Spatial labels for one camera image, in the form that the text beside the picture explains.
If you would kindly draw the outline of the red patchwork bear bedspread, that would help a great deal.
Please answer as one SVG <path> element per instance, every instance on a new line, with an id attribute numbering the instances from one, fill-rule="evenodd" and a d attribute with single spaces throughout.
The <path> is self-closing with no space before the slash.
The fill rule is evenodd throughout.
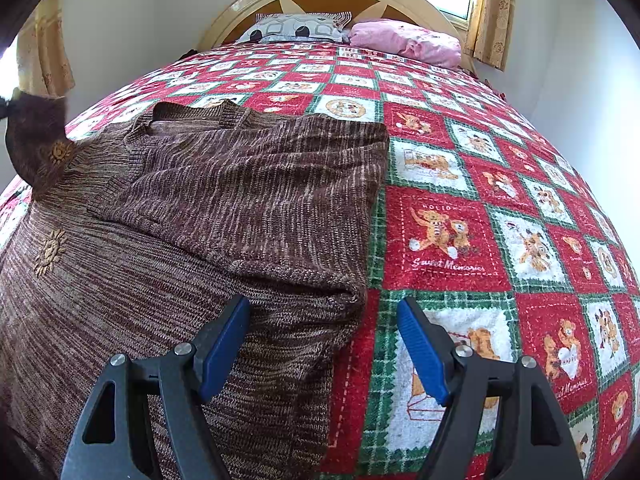
<path id="1" fill-rule="evenodd" d="M 541 367 L 583 479 L 638 456 L 639 285 L 588 184 L 514 108 L 454 68 L 338 44 L 227 44 L 94 104 L 81 141 L 159 102 L 380 122 L 390 136 L 370 223 L 367 302 L 332 361 L 328 446 L 309 479 L 414 479 L 445 410 L 397 324 L 413 297 L 455 344 Z M 1 196 L 1 251 L 32 198 Z"/>

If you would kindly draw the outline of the brown knitted sweater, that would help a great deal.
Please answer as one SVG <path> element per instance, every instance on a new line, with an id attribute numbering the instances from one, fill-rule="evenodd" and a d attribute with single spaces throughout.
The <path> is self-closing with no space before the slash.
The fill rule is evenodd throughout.
<path id="1" fill-rule="evenodd" d="M 155 356 L 240 294 L 250 327 L 209 431 L 235 479 L 313 477 L 389 146 L 380 122 L 231 101 L 159 102 L 76 142 L 63 100 L 17 93 L 6 147 L 32 198 L 1 252 L 9 440 L 58 474 L 113 353 Z"/>

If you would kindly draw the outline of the grey patterned pillow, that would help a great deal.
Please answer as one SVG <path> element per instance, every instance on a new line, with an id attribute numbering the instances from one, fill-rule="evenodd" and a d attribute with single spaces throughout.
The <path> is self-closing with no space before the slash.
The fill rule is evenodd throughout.
<path id="1" fill-rule="evenodd" d="M 343 30 L 352 21 L 349 11 L 338 13 L 259 14 L 256 23 L 242 33 L 237 44 L 278 41 L 343 41 Z"/>

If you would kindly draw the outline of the cream arched wooden headboard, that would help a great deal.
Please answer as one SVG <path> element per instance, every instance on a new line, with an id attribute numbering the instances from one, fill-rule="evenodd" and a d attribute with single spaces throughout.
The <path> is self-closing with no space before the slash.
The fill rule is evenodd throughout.
<path id="1" fill-rule="evenodd" d="M 221 44 L 231 44 L 252 26 L 257 13 L 318 13 L 344 12 L 352 14 L 355 23 L 389 18 L 462 37 L 445 14 L 427 0 L 233 0 L 210 24 L 198 42 L 199 51 Z"/>

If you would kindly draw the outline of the yellow curtain left window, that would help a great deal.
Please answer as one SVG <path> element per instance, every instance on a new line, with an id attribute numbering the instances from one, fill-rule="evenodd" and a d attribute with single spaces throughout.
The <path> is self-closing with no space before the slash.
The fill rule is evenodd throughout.
<path id="1" fill-rule="evenodd" d="M 75 87 L 63 37 L 62 0 L 40 0 L 17 34 L 18 88 L 35 96 L 65 96 Z"/>

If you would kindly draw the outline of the pink pillow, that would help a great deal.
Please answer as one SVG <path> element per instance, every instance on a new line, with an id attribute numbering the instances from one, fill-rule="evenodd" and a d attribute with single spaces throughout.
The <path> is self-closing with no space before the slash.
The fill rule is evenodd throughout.
<path id="1" fill-rule="evenodd" d="M 445 68 L 455 68 L 462 61 L 459 39 L 402 21 L 357 23 L 350 30 L 349 43 Z"/>

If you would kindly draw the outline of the yellow curtain right of window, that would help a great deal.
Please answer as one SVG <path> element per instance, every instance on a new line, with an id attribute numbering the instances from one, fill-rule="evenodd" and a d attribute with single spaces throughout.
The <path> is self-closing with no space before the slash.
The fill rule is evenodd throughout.
<path id="1" fill-rule="evenodd" d="M 514 0 L 472 0 L 465 53 L 503 72 L 508 59 L 513 12 Z"/>

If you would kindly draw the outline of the black item beside bed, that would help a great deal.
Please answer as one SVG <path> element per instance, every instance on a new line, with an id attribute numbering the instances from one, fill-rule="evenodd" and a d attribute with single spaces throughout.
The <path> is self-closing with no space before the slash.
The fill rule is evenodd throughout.
<path id="1" fill-rule="evenodd" d="M 188 52 L 186 52 L 185 54 L 181 55 L 180 58 L 178 58 L 178 61 L 184 60 L 185 58 L 190 58 L 193 55 L 198 54 L 198 50 L 195 49 L 190 49 Z"/>

